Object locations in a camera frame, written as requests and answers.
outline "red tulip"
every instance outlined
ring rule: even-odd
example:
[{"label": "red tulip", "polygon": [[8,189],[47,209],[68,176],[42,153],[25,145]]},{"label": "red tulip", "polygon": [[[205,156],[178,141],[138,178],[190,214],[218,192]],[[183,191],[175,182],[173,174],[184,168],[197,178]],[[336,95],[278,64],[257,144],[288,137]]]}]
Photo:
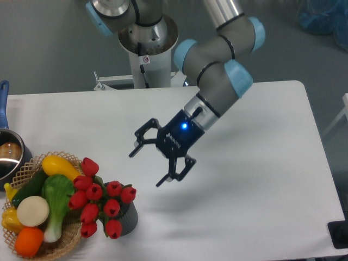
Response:
[{"label": "red tulip", "polygon": [[71,196],[68,206],[72,209],[83,208],[88,203],[86,191],[79,190]]},{"label": "red tulip", "polygon": [[119,213],[120,204],[117,200],[114,200],[113,198],[111,198],[106,202],[103,210],[105,214],[107,214],[109,217],[112,218]]},{"label": "red tulip", "polygon": [[99,214],[99,207],[97,204],[88,203],[82,210],[80,221],[81,223],[92,223],[94,222]]},{"label": "red tulip", "polygon": [[105,231],[110,238],[116,239],[121,235],[122,225],[120,221],[111,219],[105,225]]},{"label": "red tulip", "polygon": [[118,196],[122,191],[122,185],[118,181],[111,181],[107,185],[107,193],[110,197]]},{"label": "red tulip", "polygon": [[83,238],[89,238],[91,235],[96,233],[98,229],[97,223],[83,223],[81,226],[81,237]]},{"label": "red tulip", "polygon": [[126,187],[121,192],[122,202],[129,204],[135,199],[136,189],[132,187]]},{"label": "red tulip", "polygon": [[74,181],[74,187],[78,190],[87,190],[93,184],[93,179],[87,176],[77,176]]},{"label": "red tulip", "polygon": [[88,177],[93,177],[99,171],[98,164],[89,158],[84,158],[82,160],[81,168],[83,173]]},{"label": "red tulip", "polygon": [[92,184],[86,191],[89,200],[100,200],[103,196],[103,190],[98,184]]}]

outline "green cucumber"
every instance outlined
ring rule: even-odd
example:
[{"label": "green cucumber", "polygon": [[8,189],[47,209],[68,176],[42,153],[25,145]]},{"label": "green cucumber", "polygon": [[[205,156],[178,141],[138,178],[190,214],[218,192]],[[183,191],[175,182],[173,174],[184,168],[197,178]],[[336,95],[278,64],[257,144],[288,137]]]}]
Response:
[{"label": "green cucumber", "polygon": [[43,171],[43,169],[40,169],[38,172],[33,174],[28,183],[26,183],[12,198],[12,206],[17,208],[25,198],[40,196],[42,186],[47,178],[48,175]]}]

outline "gripper logo text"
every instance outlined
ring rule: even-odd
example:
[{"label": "gripper logo text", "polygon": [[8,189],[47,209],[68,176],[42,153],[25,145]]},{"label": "gripper logo text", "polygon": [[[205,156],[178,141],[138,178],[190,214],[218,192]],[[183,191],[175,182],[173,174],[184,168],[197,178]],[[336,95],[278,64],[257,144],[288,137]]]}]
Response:
[{"label": "gripper logo text", "polygon": [[178,148],[181,147],[180,143],[178,143],[176,141],[176,139],[174,139],[174,137],[170,134],[170,132],[168,132],[168,134],[166,135],[167,138],[169,138]]}]

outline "gray floor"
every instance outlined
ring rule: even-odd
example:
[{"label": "gray floor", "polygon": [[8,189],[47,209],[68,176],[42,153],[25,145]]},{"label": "gray floor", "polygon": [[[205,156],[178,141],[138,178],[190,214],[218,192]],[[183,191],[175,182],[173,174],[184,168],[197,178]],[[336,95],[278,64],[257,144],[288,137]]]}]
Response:
[{"label": "gray floor", "polygon": [[[0,1],[0,79],[10,81],[10,94],[92,91],[93,71],[100,77],[130,74],[127,54],[117,36],[99,35],[86,14],[86,2]],[[246,15],[262,21],[267,39],[260,50],[240,62],[255,82],[301,81],[322,134],[343,108],[341,98],[348,92],[348,53],[331,35],[301,30],[295,20],[298,1],[241,2]],[[164,13],[177,22],[179,42],[187,38],[204,42],[215,36],[201,0],[164,3]],[[348,191],[348,125],[322,141],[342,196]]]}]

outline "fake vegetable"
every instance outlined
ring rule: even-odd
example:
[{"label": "fake vegetable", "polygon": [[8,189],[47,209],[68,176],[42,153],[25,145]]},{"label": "fake vegetable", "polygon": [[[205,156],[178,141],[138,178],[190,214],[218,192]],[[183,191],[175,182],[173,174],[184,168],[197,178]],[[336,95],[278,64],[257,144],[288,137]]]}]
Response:
[{"label": "fake vegetable", "polygon": [[49,207],[46,200],[39,196],[24,199],[17,208],[20,223],[27,227],[36,227],[44,223],[48,217]]},{"label": "fake vegetable", "polygon": [[44,233],[37,227],[25,227],[20,231],[15,242],[17,254],[23,257],[33,257],[38,252]]},{"label": "fake vegetable", "polygon": [[46,156],[42,160],[42,168],[49,176],[62,174],[71,181],[81,175],[67,159],[56,155]]},{"label": "fake vegetable", "polygon": [[17,218],[17,209],[14,207],[10,207],[2,213],[1,225],[15,234],[24,228],[24,225]]},{"label": "fake vegetable", "polygon": [[25,198],[39,196],[47,178],[48,176],[43,169],[33,174],[32,178],[12,198],[12,206],[17,208]]},{"label": "fake vegetable", "polygon": [[14,189],[11,187],[10,183],[5,183],[4,189],[6,191],[6,197],[8,198],[9,201],[12,201],[12,198],[16,193],[18,192],[18,189]]},{"label": "fake vegetable", "polygon": [[57,174],[46,179],[41,193],[49,206],[44,242],[53,243],[61,237],[63,218],[70,210],[68,203],[74,192],[72,181],[64,175]]}]

